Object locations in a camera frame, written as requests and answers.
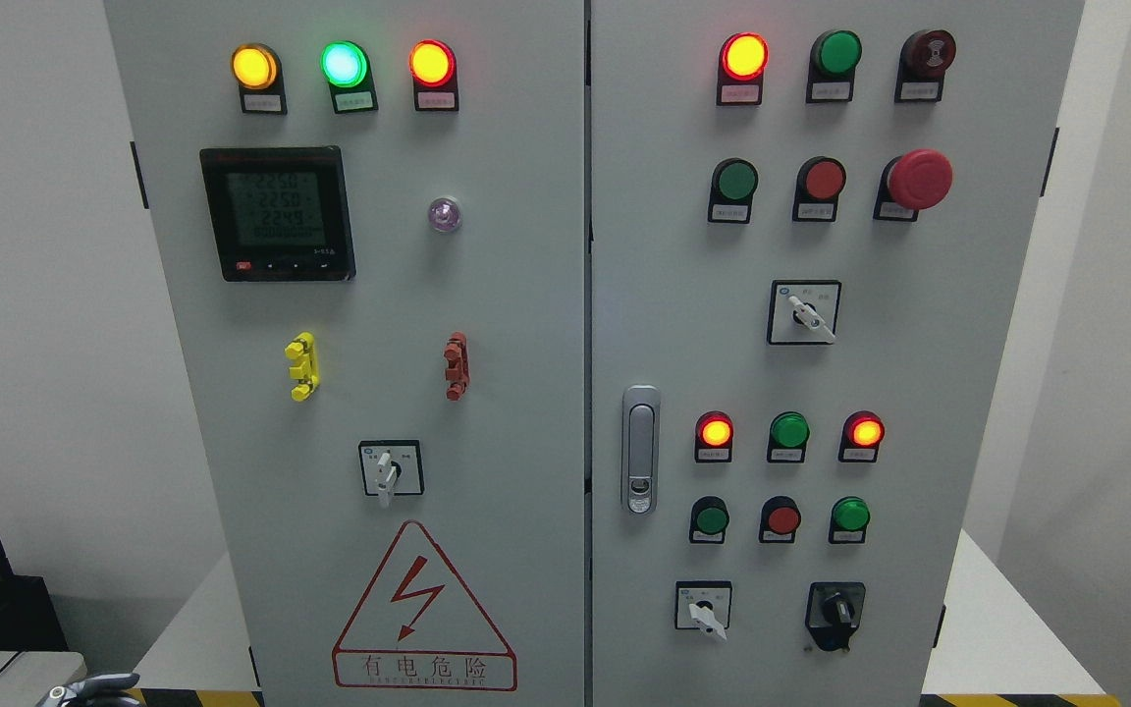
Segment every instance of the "electrical hazard symbol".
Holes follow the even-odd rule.
[[[334,645],[340,688],[517,689],[517,655],[435,538],[405,520]]]

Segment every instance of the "yellow terminal block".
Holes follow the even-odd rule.
[[[317,368],[317,339],[311,331],[300,331],[300,336],[286,345],[286,359],[293,363],[286,369],[286,373],[296,383],[295,388],[291,389],[291,399],[302,403],[322,383]]]

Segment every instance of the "green push button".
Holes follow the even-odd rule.
[[[814,43],[814,63],[824,75],[843,77],[862,60],[862,40],[853,32],[829,32]]]
[[[867,509],[866,501],[857,495],[843,498],[836,501],[836,507],[831,509],[831,523],[844,532],[860,532],[871,523],[871,509]]]
[[[696,528],[705,534],[718,534],[725,532],[727,519],[726,510],[710,507],[696,515]]]
[[[718,173],[718,191],[733,201],[753,196],[754,189],[758,189],[758,171],[748,162],[732,162]]]
[[[809,425],[800,413],[783,413],[770,423],[770,439],[777,447],[797,449],[809,439]]]

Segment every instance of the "gray metal panel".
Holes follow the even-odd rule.
[[[1078,0],[736,0],[592,3],[594,704],[915,704],[1013,305]],[[851,28],[853,103],[808,106],[818,35]],[[895,104],[897,58],[920,28],[955,33],[939,104]],[[718,49],[758,32],[760,107],[715,107]],[[889,159],[946,153],[956,184],[918,223],[871,219]],[[791,223],[809,157],[844,162],[835,224]],[[706,224],[710,171],[759,170],[753,223]],[[772,279],[839,279],[831,346],[763,340]],[[657,509],[620,502],[621,402],[661,389]],[[735,460],[696,465],[696,417],[735,420]],[[845,417],[888,425],[875,465],[840,465]],[[804,465],[763,462],[777,413],[811,424]],[[689,545],[688,515],[727,501],[726,544]],[[759,509],[786,494],[793,545],[759,545]],[[830,507],[871,505],[865,545],[827,543]],[[734,584],[727,644],[673,626],[676,580]],[[866,584],[852,652],[809,649],[813,581]],[[951,607],[951,612],[961,607]]]
[[[114,0],[107,18],[269,704],[580,704],[582,3]],[[413,111],[407,55],[425,37],[457,53],[458,113]],[[336,40],[369,52],[380,111],[333,114],[318,55]],[[288,115],[239,111],[228,59],[247,41],[282,58]],[[198,152],[296,145],[343,149],[357,276],[224,282]],[[450,235],[425,218],[444,193],[464,210]],[[322,385],[295,404],[283,347],[301,330]],[[473,385],[449,403],[454,330]],[[426,493],[378,509],[361,439],[421,439]],[[515,649],[516,693],[336,688],[331,647],[407,518]],[[423,614],[414,639],[465,649],[451,626]]]

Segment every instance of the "red lightning bolt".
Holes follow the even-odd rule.
[[[426,603],[422,604],[421,609],[417,609],[416,617],[414,617],[408,623],[405,623],[405,626],[399,627],[399,639],[397,639],[397,641],[404,640],[408,637],[408,635],[412,635],[413,624],[416,623],[417,619],[426,612],[426,609],[430,609],[431,601],[434,601],[437,596],[439,596],[439,592],[443,592],[443,585],[439,585],[428,586],[426,589],[418,589],[417,592],[408,592],[408,594],[405,594],[405,589],[408,589],[408,585],[417,578],[417,575],[421,574],[421,569],[425,567],[426,559],[418,554],[417,559],[413,560],[413,567],[408,568],[408,574],[405,574],[404,580],[399,583],[399,587],[397,587],[395,595],[390,598],[390,603],[395,604],[396,601],[412,600],[413,596],[421,596],[423,594],[430,595],[430,600],[426,600]]]

